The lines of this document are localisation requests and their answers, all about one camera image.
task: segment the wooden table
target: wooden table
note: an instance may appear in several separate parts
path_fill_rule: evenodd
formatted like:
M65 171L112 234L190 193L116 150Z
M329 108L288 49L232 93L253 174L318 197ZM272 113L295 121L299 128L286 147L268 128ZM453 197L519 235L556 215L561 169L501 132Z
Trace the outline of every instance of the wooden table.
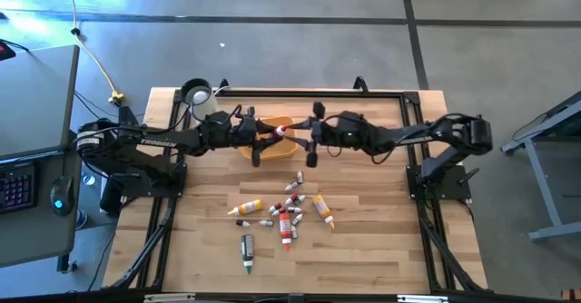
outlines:
M172 108L173 88L153 88L144 122L166 127ZM419 91L424 119L435 120L447 112L441 91ZM287 115L295 122L311 115L313 98L221 98L229 111L236 103L256 107L258 117ZM401 127L399 102L392 99L319 99L327 115L343 110L360 112L373 124ZM309 136L300 131L299 136ZM432 155L446 148L432 142ZM143 147L150 154L158 148ZM260 168L234 149L209 151L200 158L188 157L188 177L179 200L163 283L164 291L190 292L300 292L394 294L428 293L428 279L416 206L408 198L405 166L408 157L398 148L376 166L362 151L343 150L331 158L319 148L319 165L305 167L303 150L290 159L263 161ZM306 210L298 227L299 238L290 252L281 245L278 221L274 228L258 224L234 225L226 216L234 206L261 199L266 209L284 202L285 186L297 171L304 184L297 192L307 194ZM311 197L322 194L333 211L335 230L325 224ZM152 199L135 200L122 211L103 285L122 276L141 250ZM476 234L467 209L454 201L442 201L448 245L470 276L487 285ZM270 219L262 210L246 220ZM241 262L241 235L254 236L254 267L246 274ZM153 277L157 252L153 253ZM442 276L441 260L435 257Z

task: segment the desk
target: desk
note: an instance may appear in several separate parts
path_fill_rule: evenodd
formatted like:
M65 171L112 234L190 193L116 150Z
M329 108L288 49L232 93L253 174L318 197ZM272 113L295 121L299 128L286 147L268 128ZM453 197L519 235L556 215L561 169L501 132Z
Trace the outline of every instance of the desk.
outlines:
M174 90L152 89L145 123L167 126ZM419 97L425 119L435 120L447 112L442 92L420 91ZM287 115L295 122L311 114L314 101L325 104L327 115L350 110L363 113L376 125L402 126L399 101L393 99L219 99L224 111L241 103L244 109L255 106L258 117ZM308 135L308 131L299 132L301 137ZM430 144L432 155L445 148L442 143ZM161 152L151 147L143 150ZM186 189L175 213L163 291L428 293L418 214L408 198L406 150L395 150L380 166L361 151L343 150L338 158L331 158L325 148L319 151L316 169L304 166L304 151L287 160L263 161L260 168L252 168L234 149L188 157ZM284 187L298 170L304 172L305 182L297 191L307 194L308 199L301 205L306 212L298 227L300 237L290 252L284 251L276 227L252 225L243 229L234 225L235 218L226 216L232 207L249 200L262 199L267 209L284 202ZM333 211L333 231L312 206L310 198L317 193ZM152 201L137 199L122 211L104 286L121 277L141 250ZM453 201L442 201L441 206L450 249L470 276L485 287L476 234L466 208ZM262 210L246 220L269 217L268 211ZM256 258L250 275L246 275L240 253L241 235L247 233L254 235L255 241ZM155 271L157 252L153 257L149 279ZM441 260L435 257L435 261L441 276Z

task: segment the keyboard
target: keyboard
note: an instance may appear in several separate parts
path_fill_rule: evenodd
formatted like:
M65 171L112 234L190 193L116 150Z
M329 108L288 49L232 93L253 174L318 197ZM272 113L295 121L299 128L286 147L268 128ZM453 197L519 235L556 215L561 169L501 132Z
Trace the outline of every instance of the keyboard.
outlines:
M0 213L35 206L35 190L32 162L0 166Z

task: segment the computer mouse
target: computer mouse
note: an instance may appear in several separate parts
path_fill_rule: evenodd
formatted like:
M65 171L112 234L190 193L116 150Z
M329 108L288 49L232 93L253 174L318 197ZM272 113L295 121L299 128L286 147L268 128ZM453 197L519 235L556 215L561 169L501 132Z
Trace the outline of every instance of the computer mouse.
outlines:
M51 206L57 216L66 216L73 210L73 178L61 176L53 182L51 188Z

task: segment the gray floor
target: gray floor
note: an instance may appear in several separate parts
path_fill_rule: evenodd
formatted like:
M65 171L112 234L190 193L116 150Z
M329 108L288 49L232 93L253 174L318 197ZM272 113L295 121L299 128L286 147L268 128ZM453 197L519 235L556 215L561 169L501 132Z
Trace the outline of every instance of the gray floor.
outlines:
M79 11L140 15L404 17L401 0L77 0ZM417 18L579 19L580 0L412 0ZM71 11L69 0L0 0L0 9ZM13 17L3 38L41 48L70 44L70 22ZM297 24L82 23L114 82L136 113L152 86L193 77L233 85L348 88L362 74L372 88L418 89L406 26ZM534 116L578 91L578 29L420 27L430 89L451 112L482 113L497 147ZM77 91L103 108L110 91L82 54ZM92 116L75 103L74 127ZM469 158L470 181L489 286L499 293L557 298L581 284L581 236L533 244L527 233L549 225L527 156L493 151ZM55 259L0 269L0 297L86 290L111 229L77 234L81 269L54 273ZM31 283L42 284L31 288Z

